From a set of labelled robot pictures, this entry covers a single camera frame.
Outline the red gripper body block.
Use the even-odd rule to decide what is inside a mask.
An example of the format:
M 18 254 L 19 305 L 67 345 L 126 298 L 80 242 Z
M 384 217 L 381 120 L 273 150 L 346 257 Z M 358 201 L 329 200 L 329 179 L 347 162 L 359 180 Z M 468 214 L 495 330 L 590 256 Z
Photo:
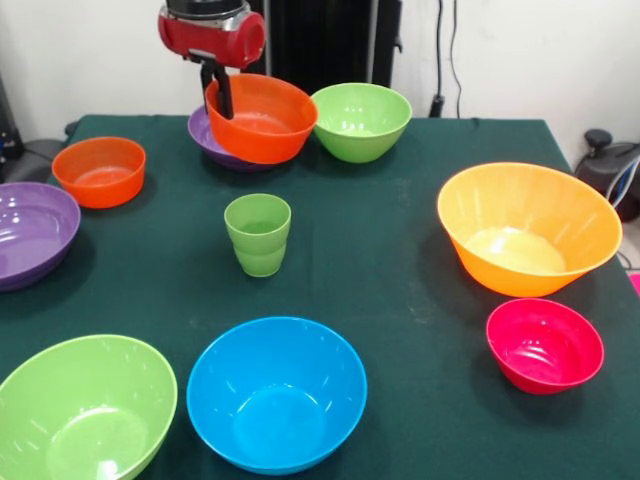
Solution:
M 189 58 L 192 54 L 212 56 L 226 67 L 244 69 L 257 61 L 266 42 L 263 17 L 242 11 L 224 20 L 187 20 L 166 9 L 158 17 L 162 43 L 172 52 Z

